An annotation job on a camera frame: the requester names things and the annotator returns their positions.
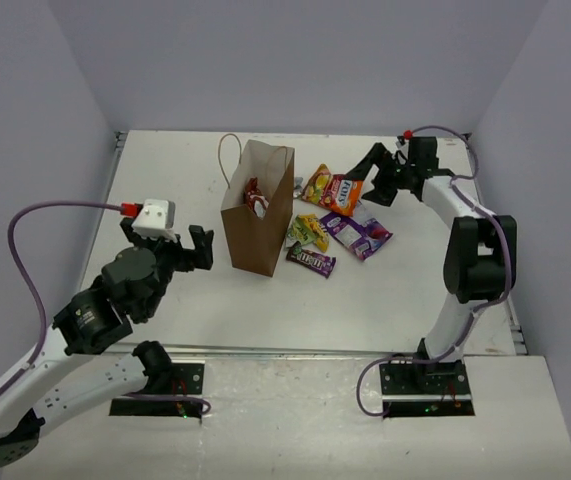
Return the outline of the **orange Fox's candy bag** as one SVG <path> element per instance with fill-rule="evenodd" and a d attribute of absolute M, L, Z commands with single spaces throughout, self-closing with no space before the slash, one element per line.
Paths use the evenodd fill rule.
<path fill-rule="evenodd" d="M 343 174 L 333 174 L 325 164 L 320 164 L 303 188 L 301 198 L 334 213 L 351 217 L 362 186 L 362 180 L 349 180 Z"/>

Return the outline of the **brown paper bag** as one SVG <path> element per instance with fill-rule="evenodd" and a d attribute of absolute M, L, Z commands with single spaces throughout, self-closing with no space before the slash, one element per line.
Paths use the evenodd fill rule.
<path fill-rule="evenodd" d="M 257 140 L 238 146 L 220 209 L 231 264 L 271 277 L 293 213 L 295 150 Z"/>

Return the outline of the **purple white candy bag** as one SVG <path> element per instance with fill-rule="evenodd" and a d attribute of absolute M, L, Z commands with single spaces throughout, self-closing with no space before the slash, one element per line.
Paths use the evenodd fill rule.
<path fill-rule="evenodd" d="M 393 236 L 360 201 L 351 216 L 330 212 L 320 219 L 320 223 L 360 261 L 372 257 Z"/>

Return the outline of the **red Doritos chip bag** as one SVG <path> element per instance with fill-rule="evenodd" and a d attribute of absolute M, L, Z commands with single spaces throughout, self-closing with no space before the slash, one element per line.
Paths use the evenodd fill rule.
<path fill-rule="evenodd" d="M 251 177 L 244 187 L 244 203 L 259 219 L 263 219 L 269 208 L 269 201 L 258 187 L 258 178 Z"/>

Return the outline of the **yellow M&M's packet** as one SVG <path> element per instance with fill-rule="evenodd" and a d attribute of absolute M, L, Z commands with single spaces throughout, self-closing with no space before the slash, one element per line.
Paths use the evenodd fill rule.
<path fill-rule="evenodd" d="M 315 214 L 300 215 L 303 225 L 314 235 L 314 245 L 323 253 L 329 248 L 330 236 Z"/>

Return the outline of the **brown M&M's packet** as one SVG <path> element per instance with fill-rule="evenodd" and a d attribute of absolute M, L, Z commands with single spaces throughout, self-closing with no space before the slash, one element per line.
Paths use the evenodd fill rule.
<path fill-rule="evenodd" d="M 337 259 L 303 247 L 300 242 L 294 243 L 287 252 L 286 260 L 303 266 L 325 279 L 333 272 Z"/>

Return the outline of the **green candy wrapper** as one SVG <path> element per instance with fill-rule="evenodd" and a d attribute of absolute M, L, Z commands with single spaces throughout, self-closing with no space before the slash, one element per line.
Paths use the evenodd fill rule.
<path fill-rule="evenodd" d="M 285 237 L 285 248 L 291 248 L 295 243 L 301 246 L 314 243 L 316 240 L 315 233 L 305 225 L 305 222 L 298 216 L 294 218 L 287 230 Z"/>

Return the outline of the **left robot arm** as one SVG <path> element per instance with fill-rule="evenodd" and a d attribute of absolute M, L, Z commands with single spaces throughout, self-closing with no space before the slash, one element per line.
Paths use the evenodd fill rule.
<path fill-rule="evenodd" d="M 106 264 L 91 286 L 77 293 L 46 329 L 44 343 L 21 359 L 0 387 L 0 468 L 31 452 L 39 440 L 71 418 L 117 397 L 144 402 L 192 403 L 198 397 L 171 392 L 172 361 L 157 341 L 144 341 L 106 369 L 73 384 L 62 381 L 152 318 L 174 273 L 213 265 L 214 233 L 192 225 L 193 248 L 164 238 L 144 239 L 133 221 L 120 223 L 131 247 Z"/>

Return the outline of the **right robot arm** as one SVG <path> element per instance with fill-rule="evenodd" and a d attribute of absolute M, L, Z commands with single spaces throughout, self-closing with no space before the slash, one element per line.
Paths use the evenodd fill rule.
<path fill-rule="evenodd" d="M 443 264 L 445 303 L 431 331 L 409 355 L 381 365 L 386 394 L 434 395 L 465 380 L 464 345 L 486 309 L 507 300 L 516 280 L 517 223 L 483 208 L 457 185 L 460 176 L 440 165 L 438 141 L 406 132 L 396 152 L 376 143 L 348 173 L 363 180 L 377 171 L 363 199 L 389 206 L 406 190 L 449 229 Z"/>

